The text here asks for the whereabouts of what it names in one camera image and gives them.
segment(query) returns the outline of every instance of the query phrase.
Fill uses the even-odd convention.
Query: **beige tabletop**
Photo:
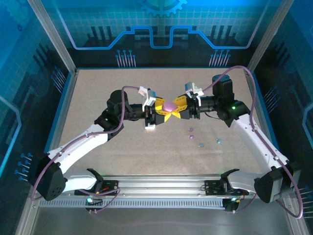
[[[61,143],[64,144],[88,129],[107,107],[111,92],[125,85],[143,86],[157,96],[173,101],[184,94],[184,84],[194,82],[206,88],[212,76],[225,69],[126,69],[81,70],[69,107]],[[249,108],[251,93],[242,69],[228,74],[233,81],[237,100]],[[129,103],[141,103],[135,90],[126,90]],[[156,126],[144,129],[144,121],[125,121],[124,129],[108,143],[97,147],[69,170],[93,168],[100,174],[213,174],[239,168],[260,172],[254,157],[221,120],[209,118],[182,120],[174,116]]]

